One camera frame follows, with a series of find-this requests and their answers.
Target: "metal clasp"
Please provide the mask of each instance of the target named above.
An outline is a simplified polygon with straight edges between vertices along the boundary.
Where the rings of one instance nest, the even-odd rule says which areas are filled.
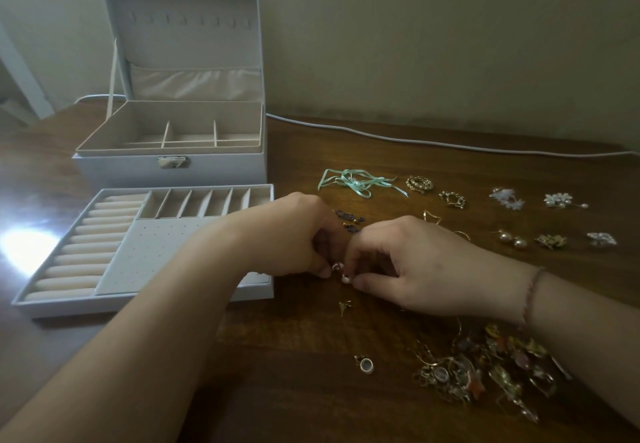
[[[160,168],[187,168],[191,163],[187,157],[158,157]]]

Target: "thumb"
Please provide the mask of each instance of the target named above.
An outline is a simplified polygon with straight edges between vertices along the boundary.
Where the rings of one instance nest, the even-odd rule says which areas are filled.
[[[371,293],[374,296],[400,305],[402,298],[403,279],[391,276],[378,275],[376,273],[363,273],[356,276],[353,281],[354,288]]]
[[[330,278],[332,274],[331,266],[329,266],[327,260],[316,252],[313,253],[308,272],[319,278]]]

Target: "mint green ribbon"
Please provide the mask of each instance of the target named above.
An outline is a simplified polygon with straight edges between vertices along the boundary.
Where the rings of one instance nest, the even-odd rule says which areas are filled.
[[[327,173],[329,172],[338,173],[339,175],[334,175],[332,177],[327,178],[326,176],[327,176]],[[355,178],[356,176],[361,177],[364,180],[356,179]],[[347,170],[340,171],[340,170],[331,170],[330,168],[327,168],[324,171],[322,180],[320,180],[320,183],[318,184],[318,190],[320,190],[322,187],[326,187],[327,185],[338,184],[338,185],[347,186],[348,188],[356,192],[356,194],[358,194],[361,197],[370,198],[371,191],[369,189],[374,185],[377,185],[378,187],[394,188],[398,192],[404,194],[405,197],[409,197],[407,192],[391,184],[391,182],[396,180],[396,178],[397,177],[394,177],[393,179],[386,179],[384,177],[374,177],[372,174],[370,174],[366,170],[348,170],[347,169]]]

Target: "white jewelry box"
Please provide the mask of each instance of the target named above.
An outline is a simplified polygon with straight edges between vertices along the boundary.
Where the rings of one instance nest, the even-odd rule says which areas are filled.
[[[73,156],[92,185],[266,183],[258,0],[105,2],[127,102]]]
[[[12,306],[31,318],[119,311],[196,229],[273,198],[270,184],[100,190]],[[231,301],[262,298],[273,278],[249,273]]]

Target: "person's right arm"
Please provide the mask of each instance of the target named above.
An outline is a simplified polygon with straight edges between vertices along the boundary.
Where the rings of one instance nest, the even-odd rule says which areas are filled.
[[[372,256],[389,258],[389,276],[369,272]],[[345,256],[345,274],[357,289],[405,309],[514,325],[522,321],[538,270],[414,217],[365,227]],[[569,372],[640,428],[638,330],[640,309],[547,272],[535,286],[526,327]]]

